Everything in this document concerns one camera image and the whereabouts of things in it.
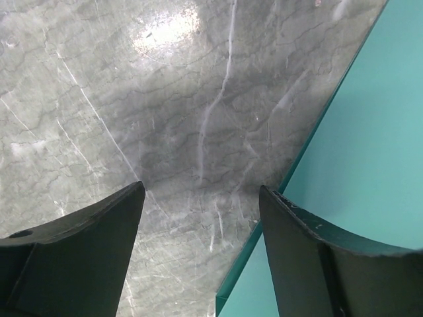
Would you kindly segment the teal file folder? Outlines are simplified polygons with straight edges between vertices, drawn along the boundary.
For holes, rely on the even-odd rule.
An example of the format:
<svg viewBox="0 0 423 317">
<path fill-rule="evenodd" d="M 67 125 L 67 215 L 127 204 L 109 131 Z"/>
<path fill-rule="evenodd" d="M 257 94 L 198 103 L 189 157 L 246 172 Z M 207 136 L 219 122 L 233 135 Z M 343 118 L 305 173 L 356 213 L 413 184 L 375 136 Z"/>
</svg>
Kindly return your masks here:
<svg viewBox="0 0 423 317">
<path fill-rule="evenodd" d="M 344 230 L 422 252 L 421 1 L 386 2 L 274 191 Z M 215 311 L 280 316 L 261 220 Z"/>
</svg>

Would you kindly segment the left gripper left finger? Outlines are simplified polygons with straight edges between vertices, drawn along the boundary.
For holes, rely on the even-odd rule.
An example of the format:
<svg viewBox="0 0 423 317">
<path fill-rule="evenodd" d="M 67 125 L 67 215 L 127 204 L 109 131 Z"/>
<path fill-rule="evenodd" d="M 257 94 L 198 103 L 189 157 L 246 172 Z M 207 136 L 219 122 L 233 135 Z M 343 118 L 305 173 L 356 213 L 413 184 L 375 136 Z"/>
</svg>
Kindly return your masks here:
<svg viewBox="0 0 423 317">
<path fill-rule="evenodd" d="M 145 188 L 103 200 L 1 240 L 2 316 L 115 316 Z"/>
</svg>

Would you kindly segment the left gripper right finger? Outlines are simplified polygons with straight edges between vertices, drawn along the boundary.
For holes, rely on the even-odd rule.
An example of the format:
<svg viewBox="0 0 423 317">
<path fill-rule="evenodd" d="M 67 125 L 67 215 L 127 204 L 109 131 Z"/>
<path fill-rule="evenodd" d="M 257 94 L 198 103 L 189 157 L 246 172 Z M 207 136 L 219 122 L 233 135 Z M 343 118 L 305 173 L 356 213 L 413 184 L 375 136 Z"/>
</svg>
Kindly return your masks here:
<svg viewBox="0 0 423 317">
<path fill-rule="evenodd" d="M 364 238 L 262 186 L 280 316 L 421 316 L 422 252 Z"/>
</svg>

